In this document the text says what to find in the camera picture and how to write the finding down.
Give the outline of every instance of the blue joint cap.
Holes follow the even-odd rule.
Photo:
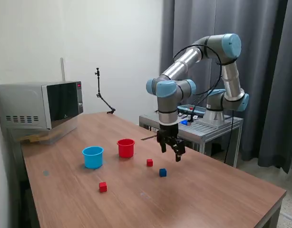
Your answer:
[[[214,89],[209,96],[212,96],[212,95],[215,95],[215,94],[220,94],[220,93],[223,93],[223,92],[225,92],[225,89]]]
[[[146,90],[149,94],[152,94],[154,95],[154,91],[152,89],[152,82],[154,81],[155,79],[149,79],[147,82],[146,82]]]
[[[238,58],[240,56],[241,40],[237,34],[225,34],[221,39],[221,45],[227,57]]]
[[[156,84],[157,97],[169,97],[176,92],[176,83],[174,80],[161,81]]]
[[[189,83],[189,85],[190,85],[190,88],[191,88],[191,94],[190,94],[190,96],[192,96],[192,95],[194,95],[195,92],[197,91],[197,86],[195,85],[195,83],[194,83],[193,80],[187,79],[186,81],[187,81],[187,82]]]
[[[241,105],[237,108],[238,112],[243,112],[247,104],[249,103],[250,96],[248,94],[244,94],[244,98],[242,99]]]

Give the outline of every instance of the floor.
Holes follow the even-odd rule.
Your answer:
[[[219,153],[213,157],[221,160],[221,158],[224,158],[224,155],[225,154],[223,153]],[[252,159],[250,161],[242,161],[241,159],[238,159],[237,168],[286,189],[287,194],[282,201],[281,211],[292,216],[292,170],[290,170],[289,174],[286,174],[283,170],[275,167],[259,167],[257,164],[257,159]],[[292,221],[285,218],[283,215],[280,215],[277,227],[292,228]]]

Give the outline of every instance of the plastic cup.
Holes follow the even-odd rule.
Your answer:
[[[131,158],[133,156],[133,148],[135,141],[133,139],[121,139],[117,142],[118,155],[121,158]]]
[[[98,169],[103,165],[104,149],[100,146],[90,146],[83,149],[85,166],[89,169]]]

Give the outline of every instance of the blue cup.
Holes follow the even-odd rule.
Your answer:
[[[85,166],[89,169],[98,169],[103,165],[104,149],[100,146],[90,146],[83,149]]]

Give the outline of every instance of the gray curtain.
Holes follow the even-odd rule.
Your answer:
[[[242,88],[250,94],[244,118],[242,158],[289,171],[292,159],[292,0],[166,0],[161,71],[172,55],[208,35],[236,33]],[[204,60],[187,77],[202,92],[219,76],[214,60]],[[192,98],[188,103],[198,101]]]

